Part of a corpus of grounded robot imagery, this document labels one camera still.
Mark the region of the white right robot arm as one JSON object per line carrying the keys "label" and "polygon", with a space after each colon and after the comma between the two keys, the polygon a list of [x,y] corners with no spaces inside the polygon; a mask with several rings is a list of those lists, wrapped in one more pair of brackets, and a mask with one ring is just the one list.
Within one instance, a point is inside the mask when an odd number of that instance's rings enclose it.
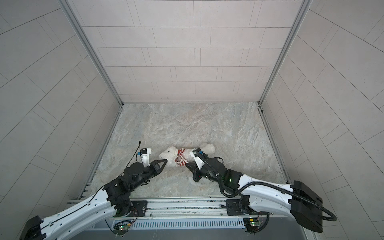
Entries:
{"label": "white right robot arm", "polygon": [[257,180],[227,169],[216,159],[209,159],[201,166],[187,163],[186,167],[192,172],[195,182],[206,178],[217,182],[226,198],[239,196],[238,210],[246,215],[283,215],[310,231],[323,232],[323,200],[300,181],[290,185]]}

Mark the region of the white plush teddy bear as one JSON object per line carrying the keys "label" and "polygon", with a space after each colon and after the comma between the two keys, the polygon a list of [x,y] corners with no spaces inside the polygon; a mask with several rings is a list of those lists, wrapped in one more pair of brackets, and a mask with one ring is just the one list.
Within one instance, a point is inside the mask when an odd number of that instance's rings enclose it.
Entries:
{"label": "white plush teddy bear", "polygon": [[[216,149],[213,144],[203,143],[199,148],[207,155],[212,155],[215,153]],[[184,149],[176,147],[168,147],[166,150],[160,153],[159,158],[167,159],[167,165],[170,167],[184,167],[187,163],[195,162],[194,158],[191,156],[191,152],[194,149]]]}

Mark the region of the red white striped shirt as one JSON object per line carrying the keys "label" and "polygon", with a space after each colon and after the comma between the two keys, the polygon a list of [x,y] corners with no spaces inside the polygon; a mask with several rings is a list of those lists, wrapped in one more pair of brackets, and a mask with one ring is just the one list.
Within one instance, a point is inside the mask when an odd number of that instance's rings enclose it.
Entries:
{"label": "red white striped shirt", "polygon": [[177,156],[174,159],[177,167],[183,167],[193,160],[193,157],[191,157],[191,151],[191,149],[178,149]]}

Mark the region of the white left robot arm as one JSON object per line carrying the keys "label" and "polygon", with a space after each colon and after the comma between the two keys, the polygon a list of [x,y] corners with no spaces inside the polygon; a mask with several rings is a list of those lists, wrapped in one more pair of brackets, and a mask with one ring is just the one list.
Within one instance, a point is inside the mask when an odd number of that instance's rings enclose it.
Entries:
{"label": "white left robot arm", "polygon": [[67,240],[93,224],[111,217],[138,215],[130,199],[131,193],[159,175],[167,160],[154,160],[149,166],[133,163],[116,179],[102,186],[84,201],[50,217],[28,220],[22,240]]}

